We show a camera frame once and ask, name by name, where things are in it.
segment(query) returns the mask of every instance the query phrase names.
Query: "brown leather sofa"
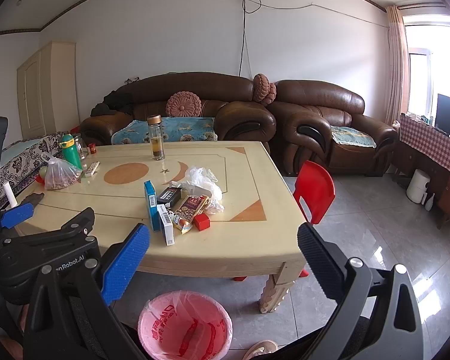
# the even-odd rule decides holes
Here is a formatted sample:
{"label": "brown leather sofa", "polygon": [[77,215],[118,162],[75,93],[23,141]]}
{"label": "brown leather sofa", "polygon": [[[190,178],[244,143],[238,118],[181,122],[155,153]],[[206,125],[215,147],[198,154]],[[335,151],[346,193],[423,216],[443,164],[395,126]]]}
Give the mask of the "brown leather sofa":
{"label": "brown leather sofa", "polygon": [[258,140],[269,150],[268,141],[275,135],[275,118],[267,109],[252,101],[253,81],[226,74],[189,72],[153,76],[116,90],[131,93],[133,115],[92,116],[80,124],[87,144],[109,145],[112,135],[132,120],[147,120],[150,115],[166,115],[171,95],[180,91],[195,93],[202,101],[202,117],[214,117],[219,140]]}
{"label": "brown leather sofa", "polygon": [[[381,176],[387,171],[398,140],[385,123],[363,115],[363,99],[345,88],[323,81],[282,80],[267,109],[277,121],[270,142],[271,156],[288,175],[296,175],[310,160],[330,173]],[[330,126],[352,127],[370,135],[377,148],[338,145]]]}

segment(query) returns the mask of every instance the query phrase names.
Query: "tile floor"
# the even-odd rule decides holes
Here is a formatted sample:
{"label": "tile floor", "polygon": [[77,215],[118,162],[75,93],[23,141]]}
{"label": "tile floor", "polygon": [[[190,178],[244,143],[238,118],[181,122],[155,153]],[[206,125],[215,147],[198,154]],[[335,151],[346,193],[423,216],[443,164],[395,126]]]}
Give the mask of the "tile floor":
{"label": "tile floor", "polygon": [[[295,178],[285,181],[293,191]],[[347,257],[363,258],[371,267],[390,269],[403,263],[408,268],[423,321],[424,358],[431,359],[450,335],[450,225],[438,230],[438,213],[411,202],[389,175],[335,176],[334,182],[336,198],[316,226],[318,232]],[[269,338],[282,346],[323,326],[335,308],[310,273],[297,281],[276,312],[259,314],[257,294],[265,281],[265,276],[240,283],[137,272],[114,311],[121,321],[136,325],[145,303],[159,294],[194,290],[210,295],[233,321],[225,359],[241,360],[257,341]],[[363,315],[370,316],[372,308],[370,298]]]}

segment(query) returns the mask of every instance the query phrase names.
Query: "shoe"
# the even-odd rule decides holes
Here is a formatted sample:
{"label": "shoe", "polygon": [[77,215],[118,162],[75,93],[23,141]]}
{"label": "shoe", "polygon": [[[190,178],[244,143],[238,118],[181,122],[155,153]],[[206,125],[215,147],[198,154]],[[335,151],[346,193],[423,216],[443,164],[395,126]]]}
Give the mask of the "shoe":
{"label": "shoe", "polygon": [[271,340],[260,341],[252,346],[243,357],[243,360],[250,360],[255,356],[266,355],[278,351],[278,345]]}

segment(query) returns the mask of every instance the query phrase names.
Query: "black box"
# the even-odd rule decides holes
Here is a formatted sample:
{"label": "black box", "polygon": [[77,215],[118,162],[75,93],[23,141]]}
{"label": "black box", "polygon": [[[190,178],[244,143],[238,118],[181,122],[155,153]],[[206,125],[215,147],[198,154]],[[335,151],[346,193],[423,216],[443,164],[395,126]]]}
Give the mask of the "black box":
{"label": "black box", "polygon": [[164,204],[167,208],[172,208],[179,200],[182,188],[168,187],[157,197],[157,204]]}

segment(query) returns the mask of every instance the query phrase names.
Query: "red plastic chair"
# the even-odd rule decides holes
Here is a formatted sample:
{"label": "red plastic chair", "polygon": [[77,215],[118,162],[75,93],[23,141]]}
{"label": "red plastic chair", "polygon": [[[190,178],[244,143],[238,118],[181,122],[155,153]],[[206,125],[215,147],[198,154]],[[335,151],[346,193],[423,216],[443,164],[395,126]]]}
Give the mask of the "red plastic chair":
{"label": "red plastic chair", "polygon": [[[318,225],[335,199],[334,181],[320,165],[312,161],[305,161],[296,178],[293,197],[305,219],[312,225]],[[305,204],[312,214],[310,221],[303,211],[300,198],[305,200]],[[304,269],[300,277],[306,278],[307,276],[308,272]]]}

